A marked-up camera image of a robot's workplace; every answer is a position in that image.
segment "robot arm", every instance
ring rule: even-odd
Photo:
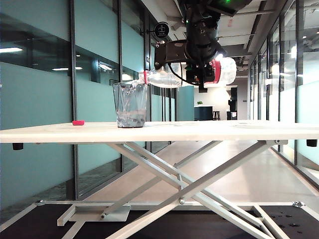
[[[217,41],[221,13],[233,16],[251,1],[179,0],[187,39],[158,45],[155,51],[155,69],[160,70],[165,64],[170,67],[171,63],[186,62],[186,78],[183,80],[198,85],[200,92],[206,92],[204,83],[215,80],[216,64],[212,60],[218,54],[227,54]]]

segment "black stool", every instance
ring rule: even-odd
[[[213,111],[213,120],[220,120],[220,112]]]

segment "glass partition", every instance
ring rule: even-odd
[[[269,120],[278,121],[279,107],[279,28],[270,38],[269,45]]]
[[[79,120],[116,121],[112,84],[119,80],[114,0],[75,0],[76,94]],[[121,155],[106,145],[79,145],[79,194],[121,172]]]
[[[295,122],[295,84],[296,84],[296,1],[285,12],[281,27],[281,72],[280,72],[280,121]],[[280,147],[280,153],[294,162],[295,141],[289,140]]]
[[[259,89],[258,89],[258,57],[254,60],[254,116],[253,119],[257,120],[258,119],[258,94],[259,94]]]
[[[319,7],[311,9],[305,1],[303,74],[298,75],[298,122],[319,122],[317,95],[319,91]],[[319,183],[319,147],[308,147],[305,140],[298,140],[297,163]]]
[[[72,121],[68,1],[0,6],[0,128]],[[36,200],[72,199],[72,146],[0,147],[0,224]]]
[[[260,92],[260,118],[259,120],[266,120],[267,112],[267,42],[262,46],[259,53],[260,71],[259,71],[259,92]]]
[[[122,6],[122,81],[138,79],[144,71],[144,9],[134,0],[121,0]],[[137,142],[145,147],[145,142]],[[123,169],[129,170],[136,164],[123,157]]]

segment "frosted glass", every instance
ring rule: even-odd
[[[118,63],[117,20],[100,0],[75,0],[76,45]]]
[[[1,129],[71,122],[69,77],[0,63]],[[72,147],[1,144],[1,208],[72,178]]]
[[[194,121],[194,87],[185,86],[177,91],[177,120]]]
[[[152,121],[161,121],[161,96],[152,95]]]
[[[88,81],[77,74],[79,120],[87,122],[116,121],[113,87]],[[79,145],[80,174],[120,157],[106,145]]]
[[[1,13],[68,40],[68,6],[68,0],[1,0]]]
[[[175,121],[175,99],[171,99],[171,121]]]
[[[298,86],[298,122],[318,124],[319,107],[314,103],[318,91],[319,81]],[[305,140],[298,140],[298,152],[319,165],[319,147],[307,147]]]
[[[144,70],[144,38],[122,21],[123,66],[141,72]]]

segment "wall sign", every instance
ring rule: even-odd
[[[154,34],[158,38],[167,37],[169,33],[169,26],[166,22],[162,21],[155,25]]]

